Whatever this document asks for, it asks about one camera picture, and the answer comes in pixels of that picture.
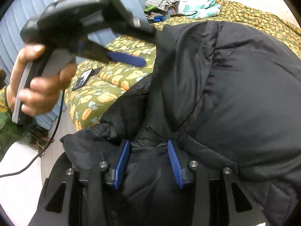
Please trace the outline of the person's left hand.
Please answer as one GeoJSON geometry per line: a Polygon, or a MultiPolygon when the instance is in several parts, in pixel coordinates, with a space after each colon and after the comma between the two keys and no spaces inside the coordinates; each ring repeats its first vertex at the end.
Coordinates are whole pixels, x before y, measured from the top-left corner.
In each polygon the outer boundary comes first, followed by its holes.
{"type": "Polygon", "coordinates": [[[11,112],[17,97],[23,102],[22,112],[31,117],[51,111],[59,99],[60,91],[66,89],[75,76],[77,64],[69,62],[60,73],[50,77],[33,78],[29,88],[18,91],[26,64],[39,58],[44,52],[45,46],[42,44],[27,44],[19,51],[6,90],[7,105],[11,112]]]}

